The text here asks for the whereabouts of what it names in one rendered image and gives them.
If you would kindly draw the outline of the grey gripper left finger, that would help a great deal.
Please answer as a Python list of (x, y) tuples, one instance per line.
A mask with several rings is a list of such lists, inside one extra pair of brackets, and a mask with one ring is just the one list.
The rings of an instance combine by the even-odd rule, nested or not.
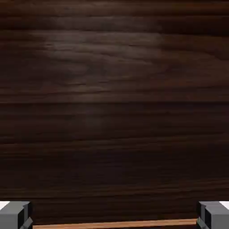
[(33, 229), (30, 201), (0, 201), (0, 229)]

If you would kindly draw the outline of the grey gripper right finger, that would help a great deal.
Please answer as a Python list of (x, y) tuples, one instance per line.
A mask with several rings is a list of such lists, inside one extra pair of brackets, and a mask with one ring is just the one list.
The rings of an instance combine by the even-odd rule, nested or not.
[(196, 229), (229, 229), (229, 201), (199, 201)]

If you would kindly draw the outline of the light wood cabinet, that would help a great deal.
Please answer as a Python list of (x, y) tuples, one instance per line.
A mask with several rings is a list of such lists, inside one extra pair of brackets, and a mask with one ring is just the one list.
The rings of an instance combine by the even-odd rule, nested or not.
[(195, 229), (196, 219), (34, 225), (33, 229)]

